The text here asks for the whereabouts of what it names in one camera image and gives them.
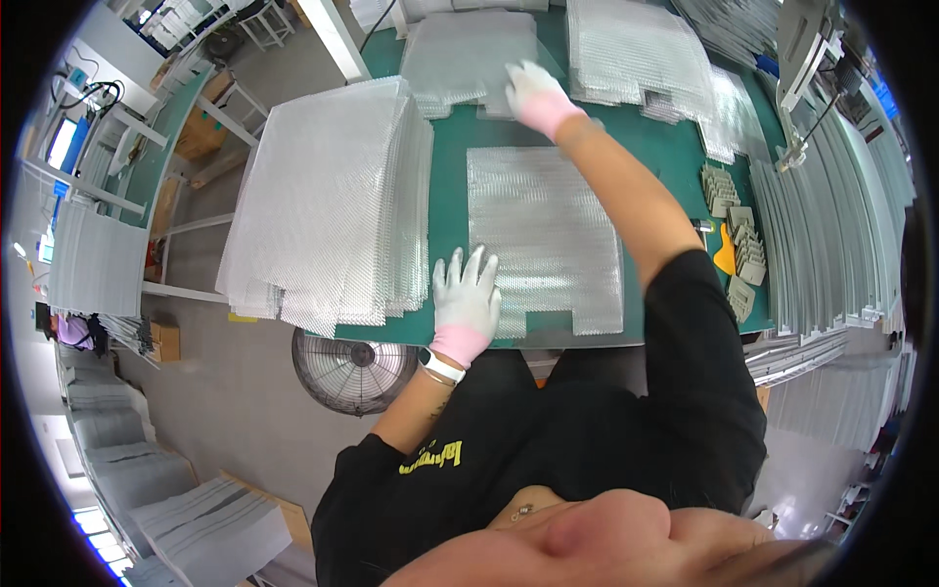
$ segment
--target fan grille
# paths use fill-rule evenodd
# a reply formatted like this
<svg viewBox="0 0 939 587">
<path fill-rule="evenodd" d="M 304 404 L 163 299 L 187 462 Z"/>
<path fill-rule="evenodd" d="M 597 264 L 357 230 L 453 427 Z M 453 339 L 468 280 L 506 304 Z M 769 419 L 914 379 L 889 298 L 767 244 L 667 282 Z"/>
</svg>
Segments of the fan grille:
<svg viewBox="0 0 939 587">
<path fill-rule="evenodd" d="M 291 347 L 307 393 L 353 416 L 384 411 L 417 368 L 417 348 L 407 345 L 331 340 L 297 328 Z"/>
</svg>

